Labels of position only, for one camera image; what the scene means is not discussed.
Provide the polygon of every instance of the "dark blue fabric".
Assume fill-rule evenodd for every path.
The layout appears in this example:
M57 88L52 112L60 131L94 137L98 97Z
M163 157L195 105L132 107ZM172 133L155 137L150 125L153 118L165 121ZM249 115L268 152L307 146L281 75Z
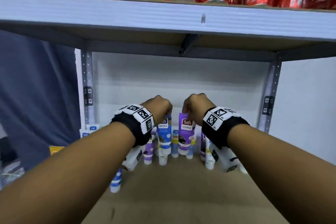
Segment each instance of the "dark blue fabric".
M26 170L79 139L74 49L0 31L0 123Z

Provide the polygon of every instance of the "fist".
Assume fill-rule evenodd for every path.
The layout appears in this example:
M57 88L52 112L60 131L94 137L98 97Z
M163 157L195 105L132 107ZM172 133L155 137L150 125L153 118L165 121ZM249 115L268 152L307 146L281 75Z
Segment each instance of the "fist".
M204 93L191 94L183 104L182 112L189 113L189 120L193 120L197 125L202 126L205 112L216 107Z
M143 102L141 105L151 112L155 126L162 123L167 115L171 115L173 109L170 101L160 95Z

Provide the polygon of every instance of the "metal shelf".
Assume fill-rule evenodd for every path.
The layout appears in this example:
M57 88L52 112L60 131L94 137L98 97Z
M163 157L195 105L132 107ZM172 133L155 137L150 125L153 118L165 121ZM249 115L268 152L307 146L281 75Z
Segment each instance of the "metal shelf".
M0 29L87 51L270 62L279 51L336 41L336 13L326 11L135 0L0 3Z

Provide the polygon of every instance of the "forearm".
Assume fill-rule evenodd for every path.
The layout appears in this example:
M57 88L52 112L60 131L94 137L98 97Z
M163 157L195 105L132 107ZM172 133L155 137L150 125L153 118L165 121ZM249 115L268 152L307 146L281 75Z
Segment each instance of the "forearm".
M114 122L64 148L0 192L0 223L80 223L134 142Z
M336 220L336 166L244 124L233 127L227 141L290 223Z

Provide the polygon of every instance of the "shelf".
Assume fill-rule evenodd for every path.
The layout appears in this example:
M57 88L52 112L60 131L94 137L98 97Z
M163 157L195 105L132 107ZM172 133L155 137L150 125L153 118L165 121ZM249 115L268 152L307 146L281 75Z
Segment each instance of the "shelf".
M149 0L0 2L0 29L97 52L269 62L275 52L336 41L333 11Z
M108 189L88 214L89 223L288 223L249 175L207 170L195 155L187 160L157 157L133 172L123 171L121 190Z

